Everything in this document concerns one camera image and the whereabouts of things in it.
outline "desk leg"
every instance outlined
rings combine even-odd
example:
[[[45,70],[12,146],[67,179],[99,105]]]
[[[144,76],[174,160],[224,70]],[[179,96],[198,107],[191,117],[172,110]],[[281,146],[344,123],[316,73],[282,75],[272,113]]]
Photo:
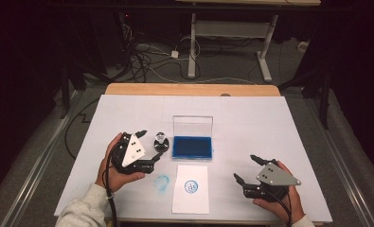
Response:
[[[195,38],[196,38],[196,13],[192,13],[192,20],[190,23],[190,51],[189,51],[189,63],[187,67],[187,76],[190,79],[195,78]]]
[[[272,77],[270,76],[269,67],[267,66],[265,57],[267,53],[267,49],[269,48],[270,41],[272,40],[273,32],[275,31],[276,22],[277,22],[278,15],[274,15],[272,17],[272,22],[270,23],[269,27],[267,28],[266,37],[264,40],[264,46],[262,51],[257,52],[259,66],[263,75],[263,78],[266,82],[271,82]]]

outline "white tabletop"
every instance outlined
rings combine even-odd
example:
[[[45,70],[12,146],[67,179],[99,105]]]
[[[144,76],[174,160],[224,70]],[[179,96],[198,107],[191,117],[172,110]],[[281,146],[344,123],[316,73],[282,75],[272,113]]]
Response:
[[[120,96],[103,95],[85,136],[78,158],[62,192],[55,216],[73,199],[84,195],[94,182],[98,165],[110,141],[121,131],[147,130],[140,138],[150,159],[156,151],[154,136],[164,132],[172,142],[174,115],[213,116],[213,160],[175,161],[171,148],[155,165],[155,171],[135,183],[126,184],[115,196],[117,217],[122,220],[272,223],[277,218],[246,199],[234,179],[239,174],[247,183],[263,169],[250,159],[282,161],[302,182],[297,187],[305,212],[315,222],[331,222],[311,163],[299,138],[284,97],[249,96]],[[178,165],[207,166],[208,215],[172,214],[173,187]],[[165,176],[165,190],[155,187]]]

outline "white card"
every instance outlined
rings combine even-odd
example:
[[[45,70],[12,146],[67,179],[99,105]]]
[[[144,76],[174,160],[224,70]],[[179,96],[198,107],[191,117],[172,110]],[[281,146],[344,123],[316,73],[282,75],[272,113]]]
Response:
[[[177,168],[172,213],[209,214],[207,166]]]

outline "wire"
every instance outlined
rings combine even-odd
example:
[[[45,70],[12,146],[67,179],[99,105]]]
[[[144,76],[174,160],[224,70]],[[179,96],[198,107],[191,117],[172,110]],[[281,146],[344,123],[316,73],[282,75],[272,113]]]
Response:
[[[273,197],[273,199],[275,199],[282,207],[283,209],[287,212],[287,216],[288,216],[288,222],[287,222],[287,227],[291,227],[291,218],[292,218],[292,212],[291,212],[291,202],[290,202],[290,210],[287,208],[286,204],[284,204],[283,201],[281,201],[278,197],[276,197],[272,192],[266,190],[263,188],[263,191],[267,194],[269,194],[271,197]]]
[[[112,210],[112,220],[113,220],[113,225],[116,227],[117,226],[117,222],[116,222],[116,205],[114,204],[114,199],[113,199],[113,192],[110,188],[110,182],[109,182],[109,173],[110,173],[110,163],[111,163],[111,159],[112,159],[112,156],[113,156],[113,151],[114,149],[116,148],[116,146],[114,146],[111,150],[110,150],[110,153],[109,155],[107,156],[107,163],[106,163],[106,169],[105,169],[105,187],[106,187],[106,194],[107,194],[107,200],[109,201],[110,203],[110,207],[111,207],[111,210]]]
[[[69,123],[68,127],[66,128],[65,130],[65,135],[63,137],[63,140],[64,140],[64,143],[65,143],[65,148],[66,148],[66,151],[68,152],[69,156],[71,156],[71,158],[73,158],[74,160],[77,159],[77,157],[71,152],[69,146],[68,146],[68,140],[67,140],[67,136],[68,136],[68,131],[69,131],[69,128],[71,128],[72,126],[72,123],[74,123],[75,119],[77,119],[78,116],[82,115],[83,116],[83,119],[82,119],[82,123],[90,123],[90,121],[85,121],[85,116],[86,114],[85,113],[82,113],[84,110],[86,110],[88,107],[90,107],[93,103],[97,102],[100,98],[96,99],[96,100],[93,100],[92,102],[90,102],[89,104],[87,104],[80,112],[78,112],[74,118],[72,118],[71,122]]]

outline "circular logo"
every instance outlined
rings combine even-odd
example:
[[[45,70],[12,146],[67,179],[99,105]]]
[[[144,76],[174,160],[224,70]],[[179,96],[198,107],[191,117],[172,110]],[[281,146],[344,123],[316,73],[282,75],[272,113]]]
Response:
[[[195,181],[187,181],[185,184],[185,189],[187,193],[195,193],[198,190],[198,184]]]

